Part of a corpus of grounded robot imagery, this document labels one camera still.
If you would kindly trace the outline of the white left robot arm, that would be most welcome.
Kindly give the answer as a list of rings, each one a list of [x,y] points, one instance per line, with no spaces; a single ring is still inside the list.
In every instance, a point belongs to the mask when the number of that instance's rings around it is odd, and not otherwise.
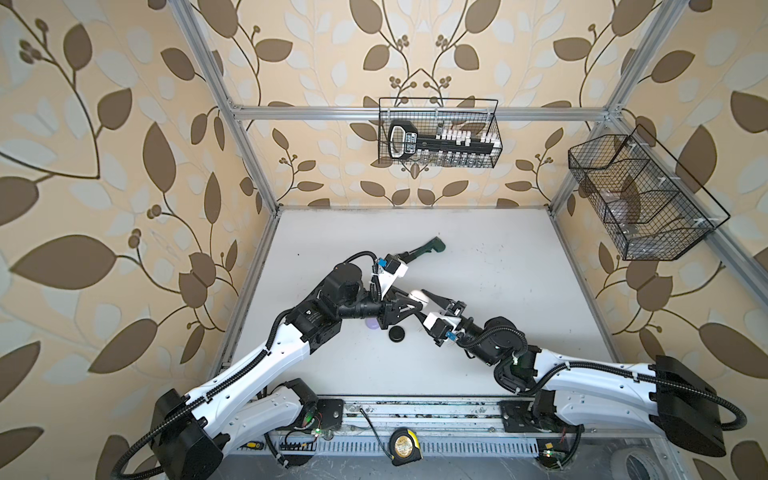
[[[428,297],[393,285],[405,265],[388,268],[387,261],[375,261],[365,286],[357,265],[336,265],[302,302],[277,316],[262,345],[187,394],[164,394],[150,432],[116,461],[111,478],[207,479],[231,450],[305,415],[313,400],[302,382],[255,396],[337,335],[343,321],[374,318],[386,329],[420,312]]]

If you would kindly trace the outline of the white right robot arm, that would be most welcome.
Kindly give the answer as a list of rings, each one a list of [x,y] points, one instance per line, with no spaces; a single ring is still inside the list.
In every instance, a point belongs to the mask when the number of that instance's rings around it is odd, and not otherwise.
[[[478,326],[460,301],[426,290],[409,296],[421,304],[417,317],[435,343],[451,341],[491,367],[503,390],[531,399],[534,421],[549,417],[573,427],[653,431],[709,457],[724,456],[724,433],[748,423],[738,406],[673,357],[637,364],[571,357],[529,344],[505,317]]]

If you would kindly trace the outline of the black earbud case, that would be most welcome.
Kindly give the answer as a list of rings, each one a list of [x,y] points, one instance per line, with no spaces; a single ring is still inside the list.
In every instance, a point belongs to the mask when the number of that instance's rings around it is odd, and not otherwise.
[[[393,343],[402,342],[405,335],[405,330],[400,326],[392,326],[388,329],[388,337]]]

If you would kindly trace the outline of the green rivet gun tool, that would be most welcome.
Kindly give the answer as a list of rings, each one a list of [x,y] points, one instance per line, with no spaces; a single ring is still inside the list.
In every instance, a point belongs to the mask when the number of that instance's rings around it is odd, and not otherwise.
[[[445,243],[439,237],[433,237],[420,247],[398,254],[398,258],[405,264],[416,260],[427,253],[441,253],[446,249]]]

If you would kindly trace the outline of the yellow black tape measure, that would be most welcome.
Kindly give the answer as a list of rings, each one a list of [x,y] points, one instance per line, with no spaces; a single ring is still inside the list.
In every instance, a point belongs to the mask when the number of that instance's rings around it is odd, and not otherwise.
[[[420,441],[417,435],[406,427],[398,428],[391,434],[388,448],[391,463],[395,467],[423,459]]]

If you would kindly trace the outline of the black socket set holder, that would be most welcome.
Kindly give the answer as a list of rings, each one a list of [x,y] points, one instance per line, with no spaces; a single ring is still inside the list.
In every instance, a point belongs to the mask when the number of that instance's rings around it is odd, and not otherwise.
[[[404,160],[417,156],[428,159],[433,154],[437,158],[448,154],[457,154],[460,158],[479,156],[491,158],[500,153],[502,142],[495,134],[484,133],[473,137],[470,131],[438,128],[434,135],[421,133],[412,122],[393,121],[385,135],[385,145],[390,158]]]

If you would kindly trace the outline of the yellow handled screwdriver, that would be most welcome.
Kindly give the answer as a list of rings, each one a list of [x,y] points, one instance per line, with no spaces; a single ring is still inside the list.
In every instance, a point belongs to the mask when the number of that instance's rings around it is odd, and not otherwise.
[[[262,442],[247,442],[246,444],[243,444],[241,446],[241,449],[247,449],[247,450],[254,450],[254,451],[261,451],[264,449],[264,444]]]

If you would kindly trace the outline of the aluminium frame post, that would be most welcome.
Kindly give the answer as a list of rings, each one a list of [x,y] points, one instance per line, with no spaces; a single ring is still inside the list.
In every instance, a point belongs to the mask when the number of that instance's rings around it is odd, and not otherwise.
[[[567,96],[538,107],[546,121],[577,122],[592,139],[620,115],[635,86],[684,10],[683,1],[614,1],[608,19],[584,34],[557,34],[554,64],[572,64]]]

